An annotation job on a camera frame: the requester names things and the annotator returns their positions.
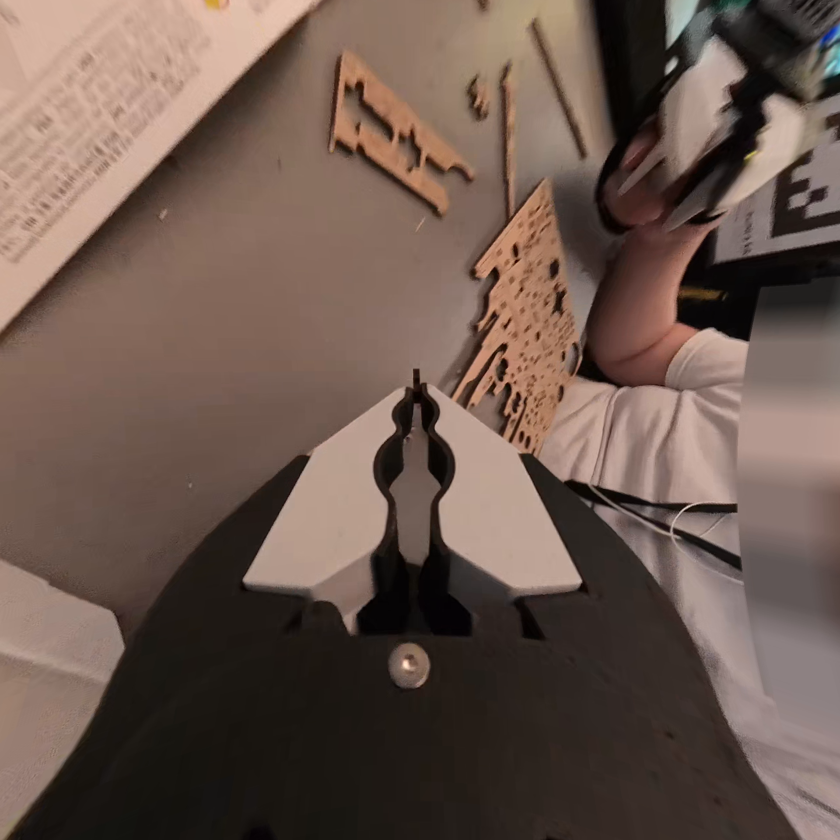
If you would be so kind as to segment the person's right hand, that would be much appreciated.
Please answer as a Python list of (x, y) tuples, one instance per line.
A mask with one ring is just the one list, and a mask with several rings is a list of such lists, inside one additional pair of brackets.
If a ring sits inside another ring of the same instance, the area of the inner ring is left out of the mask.
[(688, 262), (721, 224), (723, 216), (703, 225), (683, 224), (670, 229), (668, 219), (673, 212), (674, 189), (657, 185), (654, 171), (642, 175), (633, 185), (626, 185), (657, 142), (658, 130), (653, 122), (643, 126), (630, 141), (616, 171), (605, 184), (605, 206), (618, 223), (629, 227), (626, 246), (635, 246), (644, 256), (655, 260), (677, 258)]

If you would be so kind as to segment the paper instruction booklet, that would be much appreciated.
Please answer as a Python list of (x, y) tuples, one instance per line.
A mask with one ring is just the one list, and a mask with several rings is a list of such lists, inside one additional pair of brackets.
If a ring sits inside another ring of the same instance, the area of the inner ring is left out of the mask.
[(1, 330), (318, 5), (1, 2)]

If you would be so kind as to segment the person's right forearm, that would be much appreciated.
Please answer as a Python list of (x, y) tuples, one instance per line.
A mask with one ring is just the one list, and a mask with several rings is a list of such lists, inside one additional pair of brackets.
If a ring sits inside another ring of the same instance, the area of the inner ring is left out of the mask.
[(671, 361), (697, 331), (677, 319), (680, 283), (717, 224), (631, 230), (599, 284), (585, 348), (619, 386), (661, 386)]

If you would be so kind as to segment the slotted wooden axle piece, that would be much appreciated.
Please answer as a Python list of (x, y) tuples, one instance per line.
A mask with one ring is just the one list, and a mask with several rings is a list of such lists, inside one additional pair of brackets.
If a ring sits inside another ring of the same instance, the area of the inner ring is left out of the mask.
[(510, 60), (500, 78), (503, 118), (503, 171), (506, 190), (507, 219), (517, 211), (516, 198), (516, 71)]

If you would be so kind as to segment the person's white shirt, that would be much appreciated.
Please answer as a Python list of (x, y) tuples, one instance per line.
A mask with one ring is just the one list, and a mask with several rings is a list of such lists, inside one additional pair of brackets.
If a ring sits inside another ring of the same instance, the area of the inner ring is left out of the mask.
[[(652, 502), (735, 503), (749, 344), (706, 329), (662, 386), (580, 379), (562, 400), (540, 460), (560, 479)], [(802, 838), (839, 837), (838, 747), (783, 722), (763, 688), (741, 573), (669, 537), (674, 512), (644, 510), (655, 532), (614, 507), (595, 511), (672, 601), (753, 768)]]

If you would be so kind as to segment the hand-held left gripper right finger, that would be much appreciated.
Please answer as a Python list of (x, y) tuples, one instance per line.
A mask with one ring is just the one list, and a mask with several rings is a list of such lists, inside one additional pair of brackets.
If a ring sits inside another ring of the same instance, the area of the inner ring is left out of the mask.
[(429, 513), (419, 604), (428, 621), (578, 592), (583, 580), (518, 450), (437, 387), (420, 384)]

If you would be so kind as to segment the long thin wooden strip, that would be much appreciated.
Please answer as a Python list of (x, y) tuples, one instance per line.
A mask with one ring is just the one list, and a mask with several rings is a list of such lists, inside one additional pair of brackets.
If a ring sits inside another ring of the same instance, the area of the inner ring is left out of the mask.
[(530, 23), (530, 29), (534, 39), (535, 46), (539, 52), (542, 63), (548, 74), (550, 84), (554, 91), (554, 95), (558, 100), (563, 117), (568, 126), (570, 135), (574, 142), (574, 147), (579, 160), (584, 161), (588, 157), (588, 149), (585, 143), (585, 137), (581, 129), (580, 121), (577, 118), (571, 99), (563, 84), (560, 75), (560, 70), (545, 34), (542, 22), (539, 17), (534, 17)]

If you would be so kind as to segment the wooden frame offcut piece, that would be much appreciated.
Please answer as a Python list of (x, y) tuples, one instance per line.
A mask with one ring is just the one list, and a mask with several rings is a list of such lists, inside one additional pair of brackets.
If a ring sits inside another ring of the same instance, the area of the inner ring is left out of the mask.
[(337, 61), (328, 151), (362, 156), (445, 217), (449, 197), (432, 171), (456, 171), (468, 182), (476, 172), (430, 123), (377, 76), (356, 53)]

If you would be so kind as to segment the white cardboard box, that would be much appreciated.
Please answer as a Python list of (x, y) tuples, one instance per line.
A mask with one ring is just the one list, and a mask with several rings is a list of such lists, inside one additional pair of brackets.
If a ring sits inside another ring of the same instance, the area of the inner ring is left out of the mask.
[(124, 650), (116, 616), (1, 562), (1, 837), (55, 777)]

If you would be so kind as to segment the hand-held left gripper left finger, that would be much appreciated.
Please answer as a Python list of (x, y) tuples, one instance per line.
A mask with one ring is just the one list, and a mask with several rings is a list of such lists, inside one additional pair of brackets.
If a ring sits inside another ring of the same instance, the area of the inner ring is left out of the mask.
[(396, 390), (312, 450), (244, 588), (329, 602), (361, 633), (405, 628), (409, 580), (391, 486), (413, 411), (413, 389)]

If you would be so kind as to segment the laser-cut wooden parts sheet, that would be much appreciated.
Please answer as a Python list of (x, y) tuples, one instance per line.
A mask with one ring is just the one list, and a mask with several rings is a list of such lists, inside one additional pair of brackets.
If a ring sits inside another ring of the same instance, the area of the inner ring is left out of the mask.
[(580, 364), (564, 244), (544, 178), (475, 263), (474, 278), (494, 281), (475, 330), (476, 351), (452, 398), (477, 407), (506, 397), (500, 435), (538, 456)]

